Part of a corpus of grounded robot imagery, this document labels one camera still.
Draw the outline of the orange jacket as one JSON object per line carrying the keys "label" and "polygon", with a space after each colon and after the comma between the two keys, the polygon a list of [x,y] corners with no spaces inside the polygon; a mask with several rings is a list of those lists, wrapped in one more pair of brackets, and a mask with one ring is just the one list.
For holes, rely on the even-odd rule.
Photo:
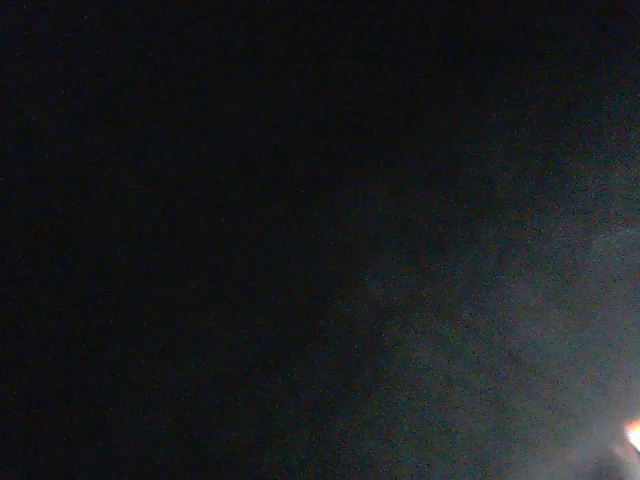
{"label": "orange jacket", "polygon": [[640,420],[635,419],[624,427],[624,435],[633,448],[640,452]]}

